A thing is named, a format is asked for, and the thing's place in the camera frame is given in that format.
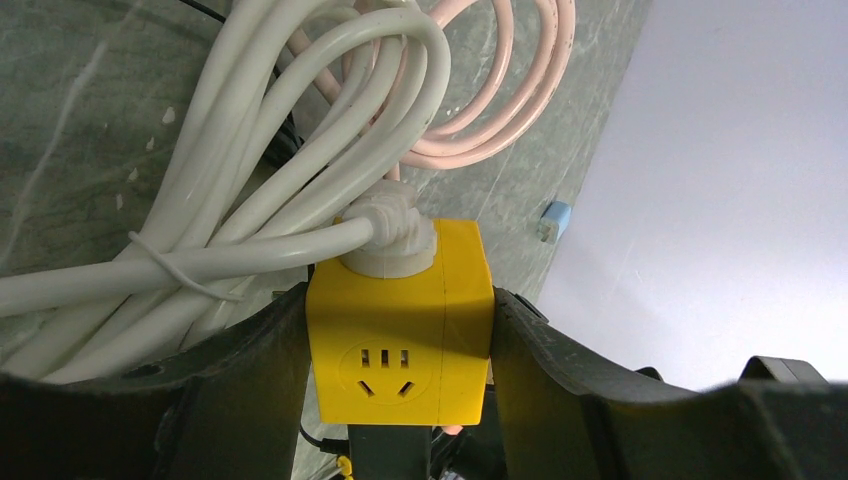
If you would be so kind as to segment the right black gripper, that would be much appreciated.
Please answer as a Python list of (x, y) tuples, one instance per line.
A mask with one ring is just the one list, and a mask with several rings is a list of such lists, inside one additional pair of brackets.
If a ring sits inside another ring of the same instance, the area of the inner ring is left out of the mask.
[(733, 378), (723, 379), (718, 385), (738, 381), (771, 381), (787, 384), (825, 385), (829, 381), (810, 363), (797, 359), (752, 356), (741, 373)]

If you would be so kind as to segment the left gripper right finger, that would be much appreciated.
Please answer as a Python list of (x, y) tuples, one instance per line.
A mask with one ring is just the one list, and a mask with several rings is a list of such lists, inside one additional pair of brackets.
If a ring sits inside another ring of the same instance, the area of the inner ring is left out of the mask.
[(512, 479), (843, 479), (843, 383), (698, 393), (622, 367), (500, 289), (491, 360)]

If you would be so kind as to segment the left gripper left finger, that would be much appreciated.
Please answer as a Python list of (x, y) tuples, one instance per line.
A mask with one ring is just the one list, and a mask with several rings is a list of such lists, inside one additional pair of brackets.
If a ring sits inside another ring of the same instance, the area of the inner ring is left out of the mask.
[(5, 479), (287, 479), (310, 364), (307, 287), (99, 380), (1, 378)]

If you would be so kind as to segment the yellow cube socket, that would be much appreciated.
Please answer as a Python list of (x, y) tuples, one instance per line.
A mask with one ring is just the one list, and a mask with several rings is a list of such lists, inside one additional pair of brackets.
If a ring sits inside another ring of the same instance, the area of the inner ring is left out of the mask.
[(495, 298), (476, 222), (437, 219), (429, 269), (401, 279), (317, 265), (305, 312), (320, 419), (455, 426), (481, 420)]

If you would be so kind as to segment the blue usb charger plug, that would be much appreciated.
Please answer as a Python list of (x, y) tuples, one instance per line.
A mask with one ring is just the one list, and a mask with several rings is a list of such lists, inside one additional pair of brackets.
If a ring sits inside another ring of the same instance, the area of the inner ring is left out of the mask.
[(540, 240), (547, 244), (556, 244), (569, 225), (571, 212), (572, 206), (568, 203), (551, 202), (537, 223), (537, 234)]

